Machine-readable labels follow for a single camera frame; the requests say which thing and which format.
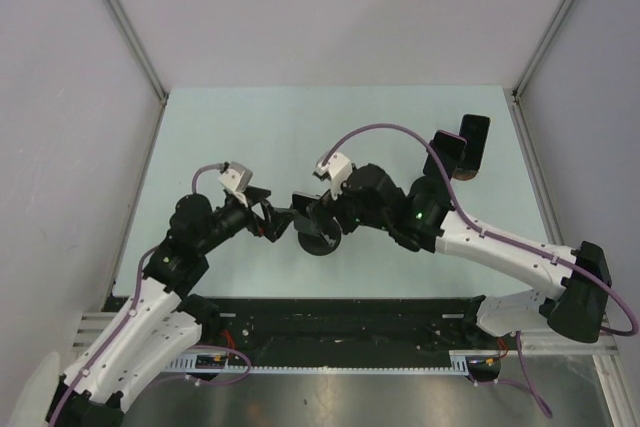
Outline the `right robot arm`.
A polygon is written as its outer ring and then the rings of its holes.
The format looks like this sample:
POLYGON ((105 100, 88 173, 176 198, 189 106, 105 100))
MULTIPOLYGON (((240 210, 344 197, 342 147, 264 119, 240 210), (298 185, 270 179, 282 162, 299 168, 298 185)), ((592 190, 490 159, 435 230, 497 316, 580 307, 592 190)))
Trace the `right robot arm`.
POLYGON ((434 173, 418 177, 408 191, 374 164, 356 167, 334 160, 317 165, 313 174, 329 184, 309 208, 327 245, 369 227, 387 232, 409 251, 467 259, 528 285, 520 293, 479 298, 471 317, 461 323, 469 346, 484 348, 496 337, 543 326, 576 342, 599 339, 610 279, 598 246, 544 246, 494 231, 454 207, 434 173))

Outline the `silver white phone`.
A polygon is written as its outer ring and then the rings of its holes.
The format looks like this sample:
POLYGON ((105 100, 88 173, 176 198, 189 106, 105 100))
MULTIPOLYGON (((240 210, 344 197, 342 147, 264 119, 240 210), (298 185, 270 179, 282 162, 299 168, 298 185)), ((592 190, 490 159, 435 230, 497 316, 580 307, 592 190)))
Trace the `silver white phone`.
POLYGON ((303 192, 293 192, 291 196, 291 208, 294 209, 300 216, 308 218, 308 208, 320 199, 321 197, 319 195, 307 194, 303 192))

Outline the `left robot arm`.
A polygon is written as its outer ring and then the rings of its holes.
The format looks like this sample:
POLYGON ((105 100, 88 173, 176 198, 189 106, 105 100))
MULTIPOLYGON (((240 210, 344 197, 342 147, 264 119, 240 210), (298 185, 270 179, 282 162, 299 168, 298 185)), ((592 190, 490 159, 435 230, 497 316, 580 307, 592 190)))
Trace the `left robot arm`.
POLYGON ((193 293, 206 259, 242 230, 277 241, 295 210, 275 208, 269 191, 252 187, 242 202, 227 194, 212 207, 191 193, 176 204, 169 229, 138 265, 132 296, 59 378, 46 420, 51 426, 119 426, 137 397, 164 368, 194 345, 221 334, 217 307, 193 293))

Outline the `black stand with ball joint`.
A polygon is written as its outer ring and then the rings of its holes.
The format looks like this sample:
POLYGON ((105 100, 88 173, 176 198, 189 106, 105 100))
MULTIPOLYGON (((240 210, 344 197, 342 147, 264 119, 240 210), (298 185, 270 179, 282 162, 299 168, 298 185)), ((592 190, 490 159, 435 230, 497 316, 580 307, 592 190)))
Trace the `black stand with ball joint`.
POLYGON ((321 220, 319 224, 299 216, 294 220, 294 229, 300 247, 310 255, 326 256, 340 246, 342 232, 334 219, 321 220))

